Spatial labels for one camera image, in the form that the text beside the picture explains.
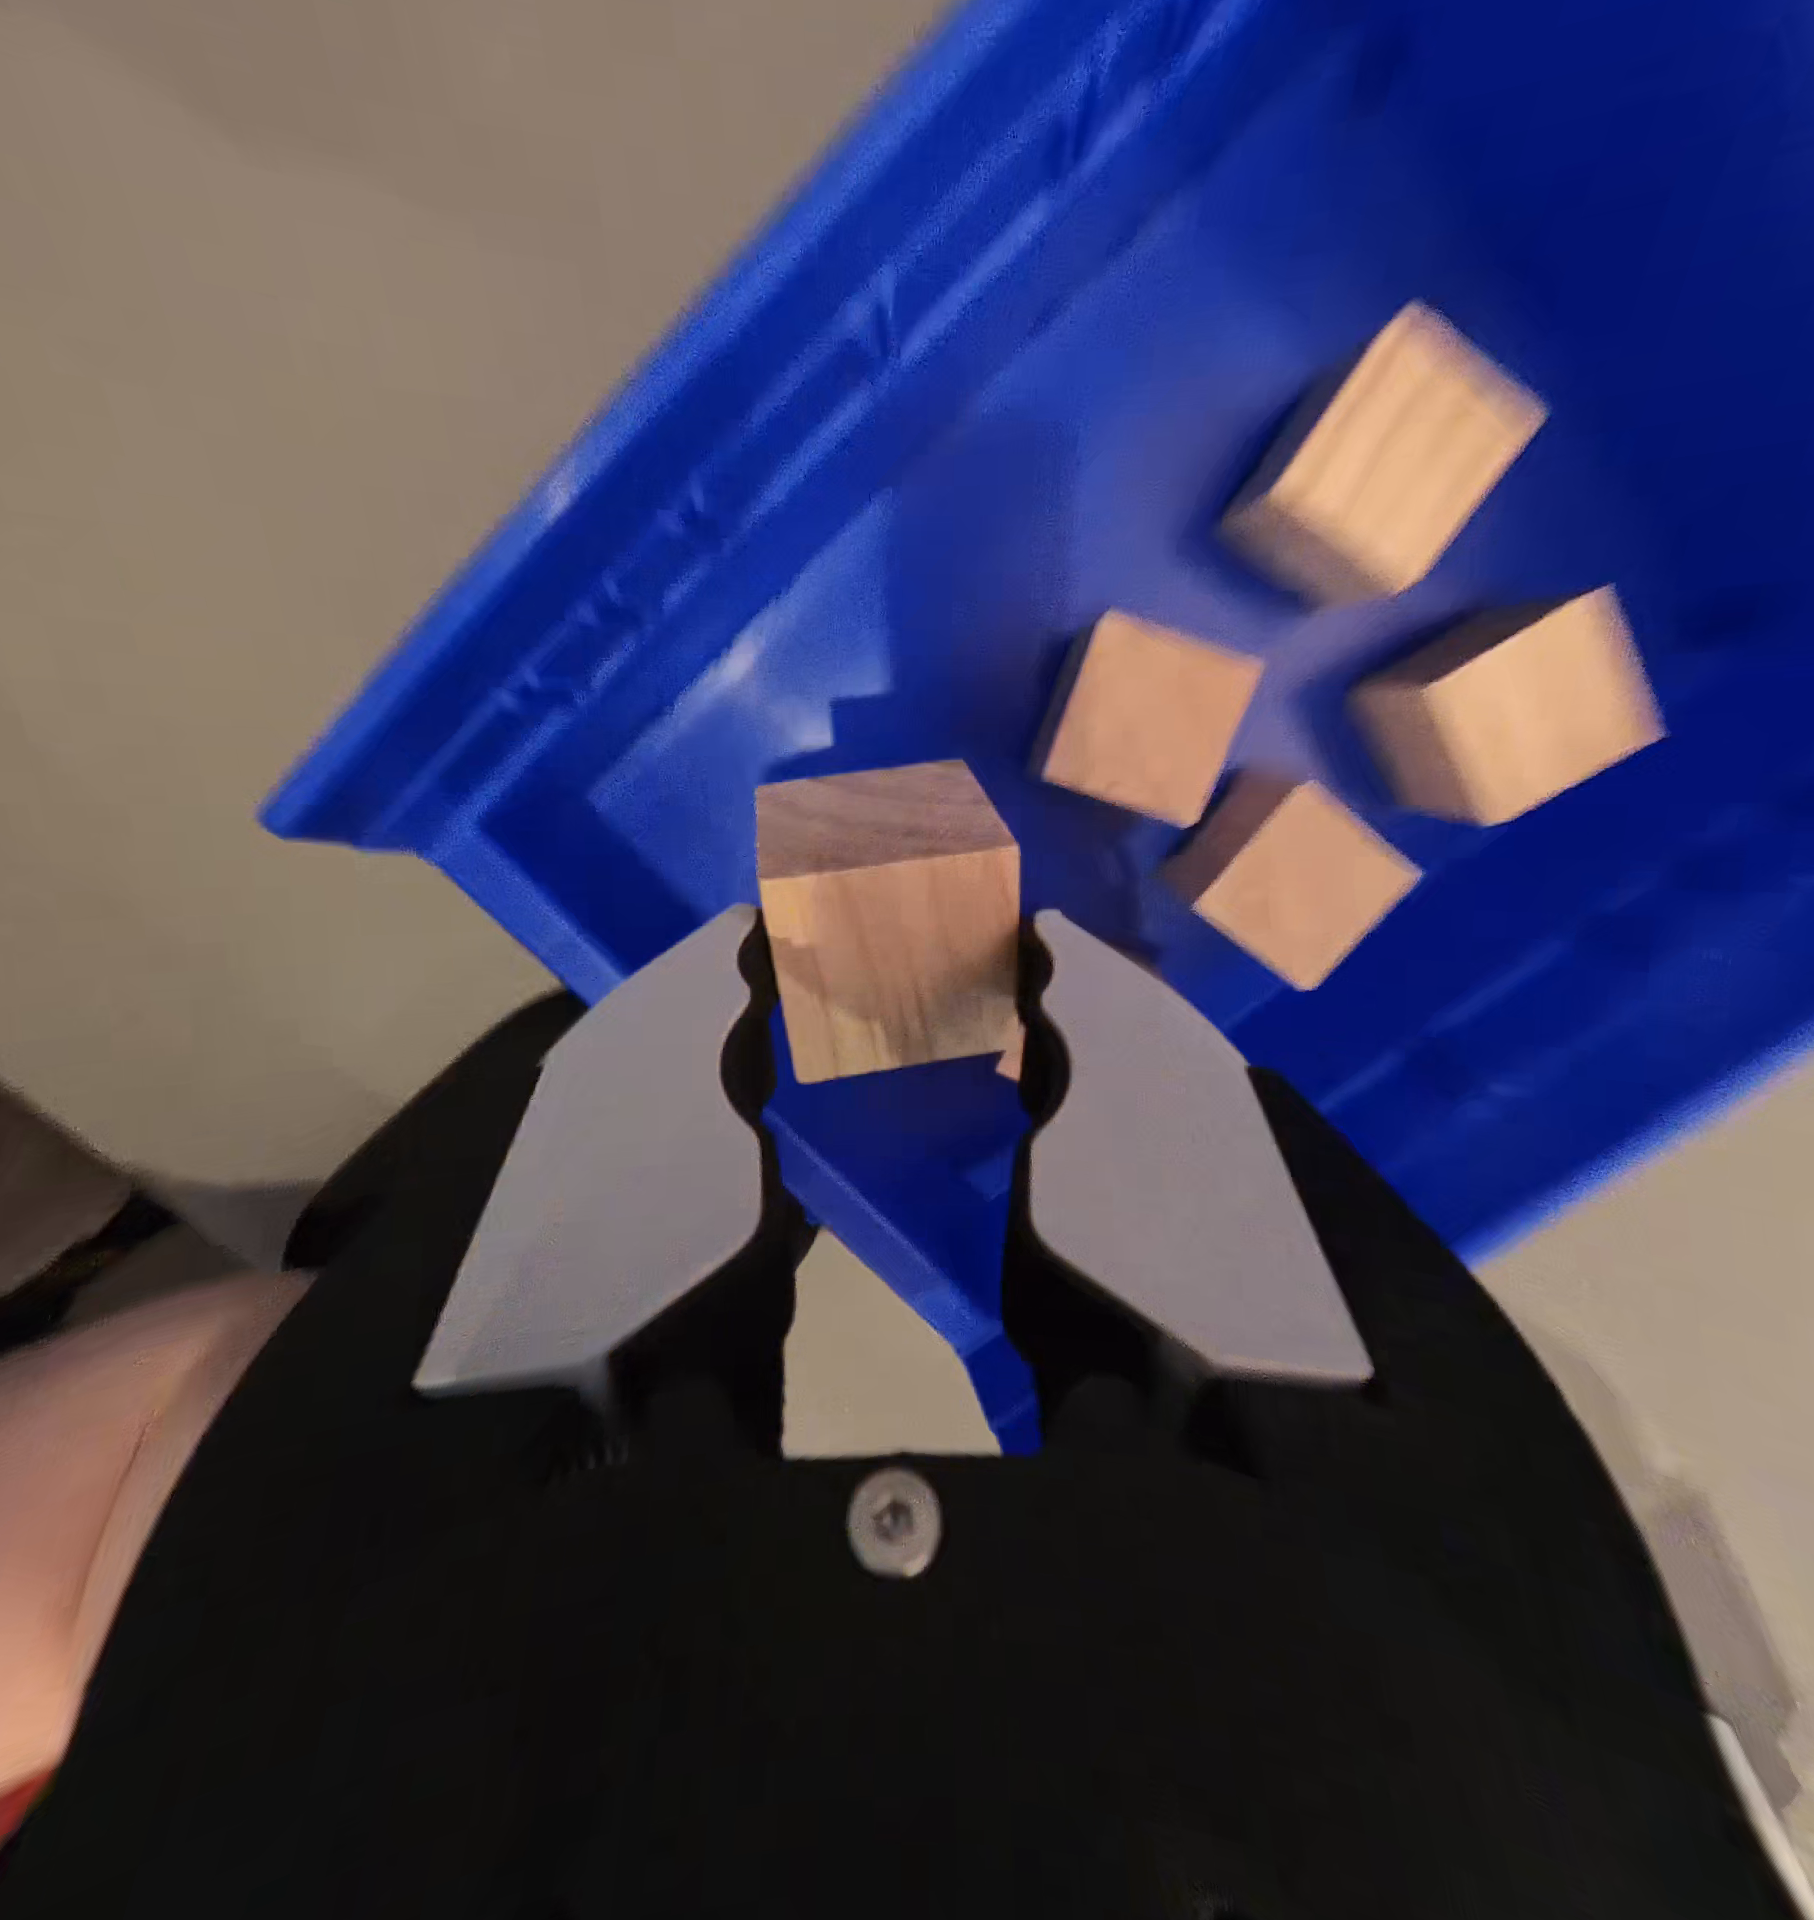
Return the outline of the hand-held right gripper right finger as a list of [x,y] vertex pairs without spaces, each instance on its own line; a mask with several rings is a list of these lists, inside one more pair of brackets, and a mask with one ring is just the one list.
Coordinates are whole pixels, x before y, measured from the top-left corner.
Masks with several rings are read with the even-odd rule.
[[1349,1394],[1375,1365],[1238,1049],[1044,909],[1022,931],[1001,1321],[1030,1455],[1183,1436],[1223,1385]]

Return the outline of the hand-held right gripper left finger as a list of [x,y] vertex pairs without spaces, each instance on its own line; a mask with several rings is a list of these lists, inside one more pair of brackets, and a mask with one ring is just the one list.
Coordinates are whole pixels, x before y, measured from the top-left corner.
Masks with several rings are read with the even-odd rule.
[[559,1387],[629,1427],[683,1340],[774,1350],[793,1197],[762,1108],[775,982],[756,908],[720,912],[578,1015],[536,1090],[411,1379],[423,1399]]

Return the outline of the wooden cube with blue stripe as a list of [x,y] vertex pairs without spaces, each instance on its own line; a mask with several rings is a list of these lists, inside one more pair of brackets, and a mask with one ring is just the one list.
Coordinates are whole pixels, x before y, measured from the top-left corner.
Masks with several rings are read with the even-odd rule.
[[1030,772],[1063,793],[1194,828],[1263,673],[1257,656],[1112,609],[1071,648]]
[[786,780],[753,801],[796,1082],[1007,1054],[1019,849],[965,764]]
[[1394,801],[1494,828],[1665,737],[1617,592],[1463,618],[1356,681],[1349,712]]
[[1284,985],[1314,990],[1424,871],[1313,780],[1238,772],[1159,884]]
[[1318,609],[1425,581],[1529,448],[1546,401],[1428,304],[1401,308],[1284,420],[1218,542]]

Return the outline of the blue plastic bin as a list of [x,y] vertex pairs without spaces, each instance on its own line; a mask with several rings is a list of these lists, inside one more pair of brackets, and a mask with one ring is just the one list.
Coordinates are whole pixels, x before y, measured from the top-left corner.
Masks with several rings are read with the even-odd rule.
[[[1425,581],[1318,609],[1216,528],[1413,302],[1548,419]],[[1665,737],[1502,826],[1401,806],[1352,685],[1601,586]],[[1159,884],[1202,820],[1032,775],[1112,609],[1265,665],[1203,817],[1238,772],[1313,780],[1422,867],[1318,989]],[[1058,909],[1150,967],[1459,1254],[1799,1044],[1814,4],[970,8],[264,821],[424,860],[594,1005],[761,915],[761,786],[935,762],[1016,834],[1019,935]],[[999,1326],[1019,1011],[1003,1056],[821,1085],[777,982],[771,1035],[786,1192],[962,1337],[1029,1451]]]

